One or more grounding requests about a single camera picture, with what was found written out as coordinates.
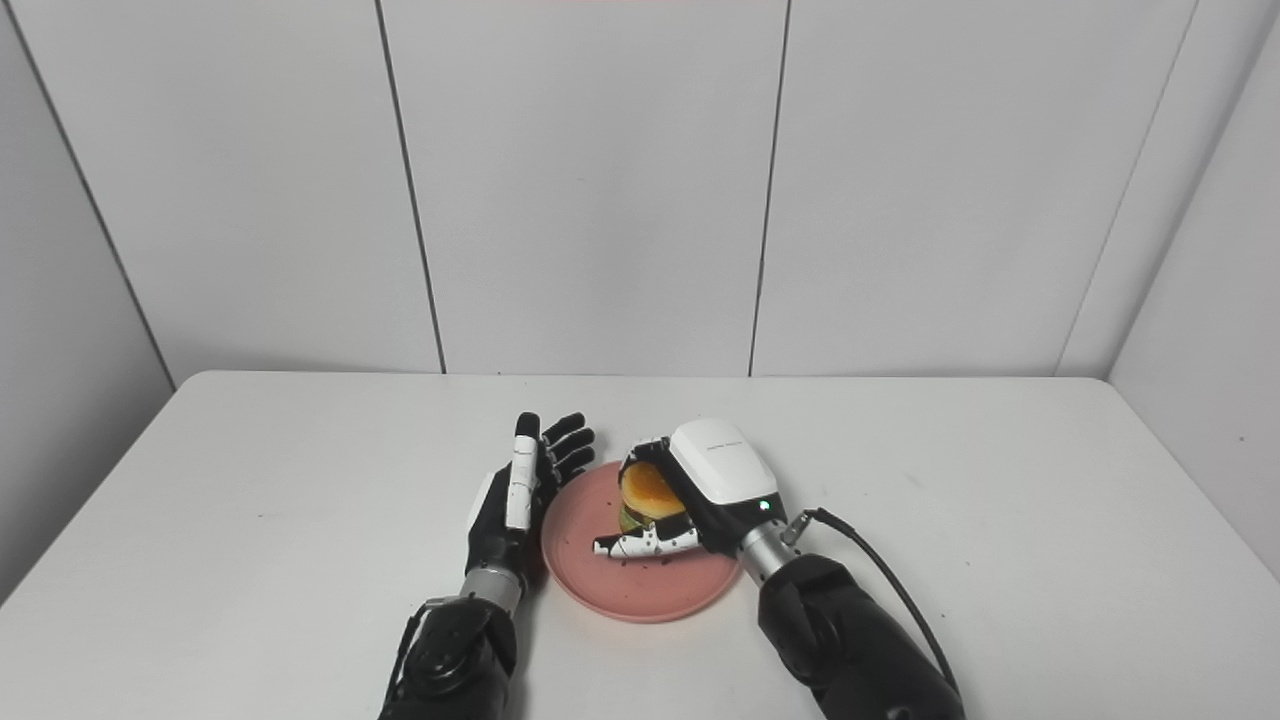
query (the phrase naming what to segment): robotic finger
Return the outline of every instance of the robotic finger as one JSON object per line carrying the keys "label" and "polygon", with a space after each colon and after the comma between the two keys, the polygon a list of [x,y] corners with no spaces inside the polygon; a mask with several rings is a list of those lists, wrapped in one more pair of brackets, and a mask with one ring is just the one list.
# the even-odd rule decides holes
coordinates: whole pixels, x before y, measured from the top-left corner
{"label": "robotic finger", "polygon": [[618,560],[659,557],[701,547],[703,539],[687,514],[654,520],[645,527],[613,536],[600,536],[591,543],[596,555]]}

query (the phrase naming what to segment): tabletop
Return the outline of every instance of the tabletop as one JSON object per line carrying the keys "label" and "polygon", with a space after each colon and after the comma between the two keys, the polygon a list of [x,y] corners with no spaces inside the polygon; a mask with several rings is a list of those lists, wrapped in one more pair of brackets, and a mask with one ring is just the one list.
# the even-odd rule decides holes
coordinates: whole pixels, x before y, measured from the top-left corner
{"label": "tabletop", "polygon": [[[892,565],[969,717],[1275,715],[1280,584],[1101,382],[205,373],[0,607],[0,717],[372,720],[522,410],[582,410],[603,460],[733,420]],[[803,542],[919,638],[852,543]],[[632,625],[544,587],[508,717],[819,719],[755,593]]]}

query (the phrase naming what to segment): hamburger bun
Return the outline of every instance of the hamburger bun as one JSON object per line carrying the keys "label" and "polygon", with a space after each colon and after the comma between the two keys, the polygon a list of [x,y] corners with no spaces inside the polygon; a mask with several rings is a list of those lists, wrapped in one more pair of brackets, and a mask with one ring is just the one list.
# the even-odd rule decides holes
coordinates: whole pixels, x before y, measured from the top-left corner
{"label": "hamburger bun", "polygon": [[622,507],[618,511],[618,527],[622,532],[685,511],[685,505],[650,462],[628,465],[622,471],[618,486],[622,489]]}

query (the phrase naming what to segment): plate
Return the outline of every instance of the plate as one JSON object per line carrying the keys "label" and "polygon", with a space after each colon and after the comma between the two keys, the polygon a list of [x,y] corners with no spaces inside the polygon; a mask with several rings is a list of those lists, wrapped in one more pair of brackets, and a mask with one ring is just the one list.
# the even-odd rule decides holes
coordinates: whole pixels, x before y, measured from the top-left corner
{"label": "plate", "polygon": [[700,548],[626,561],[591,552],[591,541],[618,532],[620,466],[582,473],[547,509],[543,559],[556,583],[590,610],[628,623],[666,623],[707,607],[737,579],[735,560]]}

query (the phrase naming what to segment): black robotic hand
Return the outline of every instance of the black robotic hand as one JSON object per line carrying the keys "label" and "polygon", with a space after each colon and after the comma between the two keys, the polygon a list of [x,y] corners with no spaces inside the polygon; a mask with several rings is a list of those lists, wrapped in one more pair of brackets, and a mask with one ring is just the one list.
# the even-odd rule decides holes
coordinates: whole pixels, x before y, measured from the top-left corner
{"label": "black robotic hand", "polygon": [[516,423],[512,460],[486,478],[467,533],[456,597],[429,600],[410,619],[379,720],[497,720],[516,669],[516,605],[541,566],[538,538],[556,493],[595,459],[580,413],[545,433]]}
{"label": "black robotic hand", "polygon": [[481,487],[467,532],[467,573],[499,568],[516,574],[522,588],[541,575],[543,516],[561,488],[595,460],[595,430],[581,413],[561,418],[541,433],[539,425],[532,413],[520,416],[515,459]]}

